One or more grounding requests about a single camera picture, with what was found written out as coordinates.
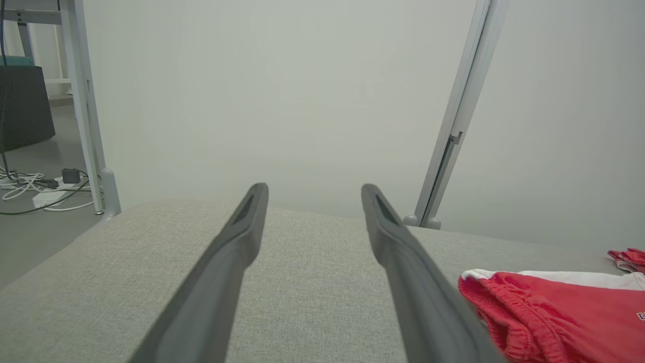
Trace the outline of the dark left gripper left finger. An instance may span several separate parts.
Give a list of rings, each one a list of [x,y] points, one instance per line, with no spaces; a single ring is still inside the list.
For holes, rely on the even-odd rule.
[[[224,363],[245,270],[260,252],[268,186],[249,188],[129,363]]]

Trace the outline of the red shorts with white band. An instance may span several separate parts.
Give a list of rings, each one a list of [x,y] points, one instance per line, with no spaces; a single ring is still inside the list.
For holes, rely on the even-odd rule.
[[[645,363],[645,275],[463,272],[458,287],[514,363]]]

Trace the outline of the dark grey bin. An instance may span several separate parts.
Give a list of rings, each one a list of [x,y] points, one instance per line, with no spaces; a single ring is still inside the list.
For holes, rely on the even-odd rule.
[[[0,66],[0,151],[55,136],[41,67]]]

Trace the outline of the grey partition joint post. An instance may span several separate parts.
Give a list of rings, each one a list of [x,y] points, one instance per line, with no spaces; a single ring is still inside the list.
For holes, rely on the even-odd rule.
[[[459,68],[413,214],[404,225],[441,228],[437,218],[497,47],[510,0],[476,0]]]

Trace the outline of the white table frame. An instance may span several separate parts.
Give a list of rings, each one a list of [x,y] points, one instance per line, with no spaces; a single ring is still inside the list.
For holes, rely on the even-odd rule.
[[[0,0],[0,54],[30,57],[42,68],[48,98],[71,101],[66,41],[58,0]]]

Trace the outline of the grey partition post with castor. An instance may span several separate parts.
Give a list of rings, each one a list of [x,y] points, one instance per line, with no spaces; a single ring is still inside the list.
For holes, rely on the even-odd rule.
[[[59,0],[61,25],[85,167],[101,222],[121,212],[115,175],[106,167],[88,46],[83,0]]]

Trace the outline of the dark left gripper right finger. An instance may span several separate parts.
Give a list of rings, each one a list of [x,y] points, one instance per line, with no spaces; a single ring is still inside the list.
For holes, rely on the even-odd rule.
[[[385,270],[408,363],[506,363],[465,299],[373,184],[361,188],[369,243]]]

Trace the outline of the red basketball jersey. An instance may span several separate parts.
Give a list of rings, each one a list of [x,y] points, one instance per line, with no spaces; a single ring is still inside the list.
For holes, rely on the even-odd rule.
[[[628,273],[645,274],[645,251],[628,248],[626,251],[608,251],[618,269]]]

